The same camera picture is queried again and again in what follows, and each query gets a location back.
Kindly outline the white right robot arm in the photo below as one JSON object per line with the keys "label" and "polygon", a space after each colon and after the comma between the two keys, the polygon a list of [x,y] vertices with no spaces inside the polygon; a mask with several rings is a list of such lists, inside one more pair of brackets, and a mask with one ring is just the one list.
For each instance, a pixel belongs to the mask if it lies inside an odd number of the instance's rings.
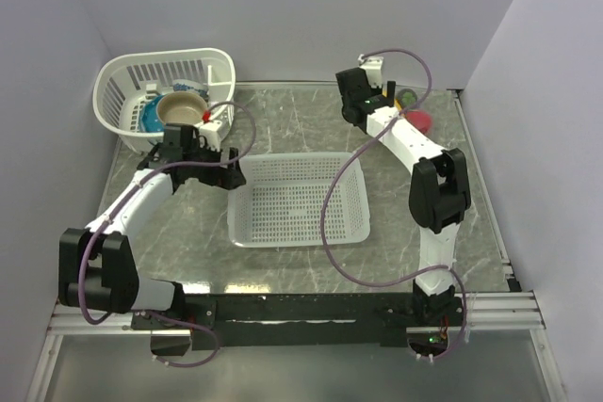
{"label": "white right robot arm", "polygon": [[381,72],[359,66],[335,75],[344,120],[371,140],[381,143],[409,171],[409,211],[419,227],[419,269],[413,281],[412,312],[416,321],[433,325],[463,308],[455,297],[453,273],[456,239],[471,206],[470,183],[464,153],[446,149],[409,120],[413,108],[396,99],[396,83],[383,83]]}

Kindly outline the white slotted dish basket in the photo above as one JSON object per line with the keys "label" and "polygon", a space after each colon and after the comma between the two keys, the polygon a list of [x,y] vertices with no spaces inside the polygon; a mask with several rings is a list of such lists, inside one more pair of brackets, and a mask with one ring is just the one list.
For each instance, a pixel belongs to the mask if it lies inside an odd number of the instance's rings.
{"label": "white slotted dish basket", "polygon": [[199,48],[118,56],[100,70],[92,94],[97,120],[135,153],[147,153],[163,138],[156,113],[160,100],[175,91],[193,92],[212,107],[197,126],[216,147],[234,120],[234,61],[216,48]]}

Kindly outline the blue patterned white dish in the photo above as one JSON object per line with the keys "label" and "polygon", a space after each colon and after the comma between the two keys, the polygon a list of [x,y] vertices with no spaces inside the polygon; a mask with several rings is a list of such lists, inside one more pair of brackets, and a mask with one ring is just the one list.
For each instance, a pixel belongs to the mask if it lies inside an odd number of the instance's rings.
{"label": "blue patterned white dish", "polygon": [[199,96],[208,98],[207,84],[198,83],[187,79],[175,79],[172,83],[173,91],[195,92]]}

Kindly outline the white perforated tray basket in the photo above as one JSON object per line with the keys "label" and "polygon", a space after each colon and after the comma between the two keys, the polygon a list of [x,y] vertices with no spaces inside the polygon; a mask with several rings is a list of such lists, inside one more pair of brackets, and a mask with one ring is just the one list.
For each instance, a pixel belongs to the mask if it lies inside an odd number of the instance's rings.
{"label": "white perforated tray basket", "polygon": [[[320,246],[319,221],[328,189],[350,159],[346,152],[247,155],[247,183],[229,193],[228,234],[240,248]],[[354,161],[338,180],[325,214],[330,245],[366,240],[370,213],[364,173]]]}

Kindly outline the yellow fake banana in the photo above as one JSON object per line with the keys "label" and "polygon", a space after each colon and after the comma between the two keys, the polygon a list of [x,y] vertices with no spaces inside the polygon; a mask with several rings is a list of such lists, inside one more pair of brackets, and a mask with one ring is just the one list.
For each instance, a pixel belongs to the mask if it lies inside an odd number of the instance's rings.
{"label": "yellow fake banana", "polygon": [[393,106],[396,99],[396,82],[391,80],[386,84],[386,100],[390,106]]}

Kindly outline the blue plate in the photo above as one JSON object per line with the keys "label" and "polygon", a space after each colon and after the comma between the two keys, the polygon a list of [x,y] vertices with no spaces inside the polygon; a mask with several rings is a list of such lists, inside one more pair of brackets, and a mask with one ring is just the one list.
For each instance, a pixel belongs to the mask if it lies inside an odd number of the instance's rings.
{"label": "blue plate", "polygon": [[156,96],[144,104],[139,113],[139,130],[141,133],[162,133],[164,124],[159,119],[157,107],[163,95]]}

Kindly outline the aluminium frame rail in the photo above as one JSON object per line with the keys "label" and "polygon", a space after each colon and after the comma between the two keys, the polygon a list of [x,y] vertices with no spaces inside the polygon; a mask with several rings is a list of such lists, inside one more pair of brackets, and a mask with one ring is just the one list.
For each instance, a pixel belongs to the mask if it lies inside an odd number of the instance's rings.
{"label": "aluminium frame rail", "polygon": [[[467,298],[466,329],[473,331],[543,330],[546,327],[533,293],[473,293]],[[183,329],[163,330],[133,326],[132,314],[113,314],[104,323],[93,326],[78,309],[56,306],[47,327],[49,336],[69,335],[148,335],[174,334],[182,336]]]}

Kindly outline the clear zip top bag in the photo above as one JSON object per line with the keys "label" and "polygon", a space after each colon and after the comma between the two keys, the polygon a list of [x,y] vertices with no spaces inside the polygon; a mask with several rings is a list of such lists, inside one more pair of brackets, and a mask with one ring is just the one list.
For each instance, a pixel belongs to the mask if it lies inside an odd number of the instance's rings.
{"label": "clear zip top bag", "polygon": [[425,110],[411,106],[418,100],[418,95],[410,88],[403,88],[395,95],[395,106],[398,110],[406,110],[405,118],[420,133],[427,135],[432,128],[432,116]]}

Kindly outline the red fake apple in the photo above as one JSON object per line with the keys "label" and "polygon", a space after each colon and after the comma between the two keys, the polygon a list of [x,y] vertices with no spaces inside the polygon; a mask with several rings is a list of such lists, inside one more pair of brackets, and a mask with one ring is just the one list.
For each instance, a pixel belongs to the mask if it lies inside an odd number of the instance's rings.
{"label": "red fake apple", "polygon": [[432,128],[432,116],[423,110],[409,111],[406,114],[406,120],[423,135],[427,135]]}

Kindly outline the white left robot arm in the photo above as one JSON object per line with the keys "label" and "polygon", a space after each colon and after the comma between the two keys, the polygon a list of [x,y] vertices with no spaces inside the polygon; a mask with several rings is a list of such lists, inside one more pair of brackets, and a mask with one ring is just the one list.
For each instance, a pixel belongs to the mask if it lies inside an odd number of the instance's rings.
{"label": "white left robot arm", "polygon": [[182,284],[140,276],[131,240],[188,180],[225,190],[245,185],[242,155],[236,148],[226,153],[212,149],[192,125],[168,125],[123,193],[85,228],[69,228],[60,237],[59,303],[79,308],[92,325],[101,322],[90,315],[92,310],[153,311],[165,328],[183,324],[187,304]]}

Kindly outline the beige bowl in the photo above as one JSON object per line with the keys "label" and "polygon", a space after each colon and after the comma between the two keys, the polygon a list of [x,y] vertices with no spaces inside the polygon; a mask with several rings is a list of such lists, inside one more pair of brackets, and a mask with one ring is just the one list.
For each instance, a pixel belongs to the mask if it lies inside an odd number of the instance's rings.
{"label": "beige bowl", "polygon": [[177,91],[163,96],[157,114],[164,125],[196,125],[208,110],[207,102],[195,92]]}

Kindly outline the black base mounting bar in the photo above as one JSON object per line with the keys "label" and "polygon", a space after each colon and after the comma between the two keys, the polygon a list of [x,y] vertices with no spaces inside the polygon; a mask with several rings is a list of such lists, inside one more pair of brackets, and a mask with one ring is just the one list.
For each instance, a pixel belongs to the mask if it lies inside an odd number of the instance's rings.
{"label": "black base mounting bar", "polygon": [[134,330],[172,334],[189,326],[184,343],[194,350],[215,345],[326,346],[373,344],[405,347],[412,328],[459,327],[464,308],[452,291],[440,296],[411,293],[189,294],[179,311],[161,319],[133,317]]}

